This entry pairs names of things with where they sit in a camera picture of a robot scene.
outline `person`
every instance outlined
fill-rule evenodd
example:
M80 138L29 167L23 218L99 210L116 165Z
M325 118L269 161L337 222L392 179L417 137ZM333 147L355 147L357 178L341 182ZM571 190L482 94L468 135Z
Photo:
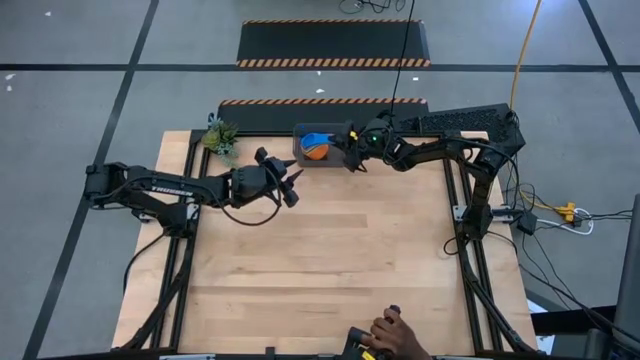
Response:
M411 327L391 309L384 309L383 317L373 320L370 331L371 335L362 338L363 345L375 350L390 350L396 359L431 360Z

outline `yellow cable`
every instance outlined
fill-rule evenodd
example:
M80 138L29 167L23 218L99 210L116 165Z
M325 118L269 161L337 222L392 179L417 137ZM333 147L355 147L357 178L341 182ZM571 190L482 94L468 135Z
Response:
M529 39L531 39L531 34L533 33L533 27L536 24L536 19L538 18L538 11L540 10L540 5L542 4L542 0L538 0L536 3L536 8L533 10L533 17L531 18L531 23L529 24L529 29L527 30L527 35L524 38L524 43L522 44L522 50L520 50L520 58L518 59L518 64L516 65L516 71L513 74L513 83L511 83L511 99L509 100L509 108L513 110L513 103L516 97L516 89L518 88L518 79L520 78L520 67L522 66L522 62L524 61L524 55L527 53L527 46L529 45ZM527 195L520 191L520 195L523 199L525 199L529 204L533 206L539 207L541 209L547 210L563 210L562 207L559 206L546 206L535 203L535 199L530 199Z
M531 18L531 23L529 24L529 30L527 30L527 36L524 38L524 43L522 44L522 50L520 50L520 58L518 59L518 65L516 65L516 71L513 74L513 83L511 84L511 100L509 101L510 109L513 109L513 102L516 97L516 89L518 88L518 78L520 77L520 66L522 66L524 54L526 54L527 52L527 45L529 45L529 39L531 38L531 33L533 33L533 27L536 24L536 19L538 18L538 10L540 10L541 4L542 0L538 0L538 2L536 3L536 9L533 10L533 17Z

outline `concrete floor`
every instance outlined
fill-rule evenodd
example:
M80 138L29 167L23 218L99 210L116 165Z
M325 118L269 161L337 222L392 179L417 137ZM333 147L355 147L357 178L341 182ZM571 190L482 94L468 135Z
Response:
M337 3L160 0L140 63L232 64L242 21L349 17ZM640 3L588 3L617 63L639 65ZM46 71L46 64L127 64L150 4L0 1L2 359L21 358L25 351L78 206L84 166L96 155L125 75ZM515 64L534 4L425 0L416 4L414 17L425 22L435 65ZM408 8L382 15L366 9L353 16L405 18ZM526 63L612 65L577 0L543 3ZM45 65L15 71L8 64ZM513 74L483 69L405 72L398 95L426 97L432 110L507 102ZM575 201L593 213L629 209L632 195L640 192L640 119L634 123L629 110L637 111L637 104L623 101L620 78L614 77L620 68L565 70L521 76L515 110L527 140L520 154L522 179L553 204ZM5 80L10 74L15 76ZM225 98L316 97L318 88L325 97L388 97L394 79L392 72L137 72L107 160L153 166L163 131L203 128L206 115ZM625 72L621 79L640 94L639 73ZM122 271L138 228L126 211L89 212L39 356L109 349ZM540 231L538 237L575 295L588 305L605 305L617 297L627 230L626 222L602 221L588 237L559 230ZM532 239L526 245L550 273ZM524 280L528 290L558 302L543 285Z

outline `black ramp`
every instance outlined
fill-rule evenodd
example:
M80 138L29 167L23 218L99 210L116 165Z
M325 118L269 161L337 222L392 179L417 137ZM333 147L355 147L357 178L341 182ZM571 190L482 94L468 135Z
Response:
M218 117L237 124L242 135L291 135L299 123L351 120L356 126L364 126L389 109L390 101L390 98L225 100L220 103ZM429 108L424 99L397 98L394 113L396 119L407 119L425 116Z
M396 67L406 26L406 20L247 21L242 26L237 65ZM430 63L424 24L420 20L409 24L404 58L407 67Z

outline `wooden table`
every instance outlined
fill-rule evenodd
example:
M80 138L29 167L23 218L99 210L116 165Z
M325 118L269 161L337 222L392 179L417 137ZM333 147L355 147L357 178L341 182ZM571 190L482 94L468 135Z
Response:
M166 132L156 169L182 174L188 139L188 131ZM292 158L291 138L242 138L238 163L254 164L259 146L272 156ZM398 304L429 352L473 354L458 260L442 250L453 236L442 162L406 173L377 160L366 166L367 174L306 169L295 186L298 204L283 207L260 227L241 226L219 210L204 209L179 351L246 354L275 346L277 353L341 353L350 326L368 329L385 307ZM209 169L209 175L227 170L215 156ZM491 200L502 203L497 183ZM262 199L232 213L257 221L273 207ZM493 224L491 231L511 237L506 225ZM142 225L138 249L160 232L155 223ZM135 263L114 346L126 342L156 304L168 243ZM498 308L535 346L512 245L489 234L484 247ZM478 308L490 348L479 302ZM163 344L172 317L169 311Z

